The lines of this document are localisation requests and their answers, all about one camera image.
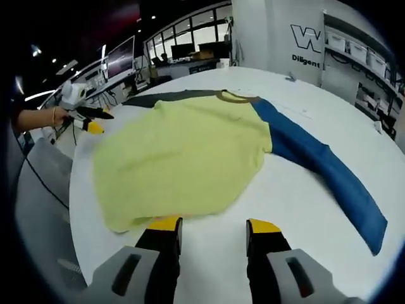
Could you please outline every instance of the black ceiling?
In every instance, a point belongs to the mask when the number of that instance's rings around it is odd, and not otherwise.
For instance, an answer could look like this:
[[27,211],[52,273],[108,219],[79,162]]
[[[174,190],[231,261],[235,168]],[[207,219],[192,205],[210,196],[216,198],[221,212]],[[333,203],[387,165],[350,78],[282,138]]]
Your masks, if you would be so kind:
[[[14,58],[13,70],[23,77],[28,96],[54,89],[70,76],[66,73],[56,77],[55,73],[71,60],[79,62],[76,68],[84,67],[100,58],[103,44],[107,44],[108,52],[134,34],[137,49],[142,51],[143,40],[162,27],[187,13],[219,2],[221,0],[36,0],[15,3],[17,7],[10,10],[14,15],[10,18],[12,22],[7,25],[14,30],[9,32],[8,43]],[[32,56],[32,44],[39,47],[41,55]],[[56,63],[52,63],[53,58],[57,59]]]

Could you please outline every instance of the yellow t-shirt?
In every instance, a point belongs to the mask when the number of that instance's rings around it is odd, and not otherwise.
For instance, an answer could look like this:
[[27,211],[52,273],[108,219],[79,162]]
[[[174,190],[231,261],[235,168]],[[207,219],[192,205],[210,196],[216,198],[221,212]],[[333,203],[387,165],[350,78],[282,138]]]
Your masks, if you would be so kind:
[[96,149],[105,223],[123,232],[139,218],[223,211],[270,151],[268,124],[249,103],[216,96],[158,101]]

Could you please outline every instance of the shelf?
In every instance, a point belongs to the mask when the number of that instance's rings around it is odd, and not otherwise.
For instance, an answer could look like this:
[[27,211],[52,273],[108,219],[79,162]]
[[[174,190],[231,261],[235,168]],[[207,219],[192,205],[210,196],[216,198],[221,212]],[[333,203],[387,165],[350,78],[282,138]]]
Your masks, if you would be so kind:
[[390,63],[392,67],[396,65],[396,57],[394,54],[386,48],[382,43],[375,40],[372,36],[368,35],[366,32],[363,32],[359,28],[347,23],[346,21],[339,19],[337,17],[323,14],[324,24],[333,27],[347,35],[350,35],[364,44],[366,44],[369,48],[376,51],[378,54],[384,57],[386,61]]
[[395,87],[384,77],[381,75],[377,74],[370,66],[368,66],[366,63],[358,60],[357,58],[353,57],[349,53],[343,52],[339,49],[335,49],[333,47],[330,47],[329,45],[325,45],[325,51],[328,51],[331,54],[335,54],[337,56],[340,56],[343,59],[349,60],[351,63],[354,63],[355,65],[359,66],[369,74],[372,74],[374,78],[376,78],[383,86],[391,92],[391,96],[395,97],[395,101],[399,106],[402,106],[402,96],[396,91]]

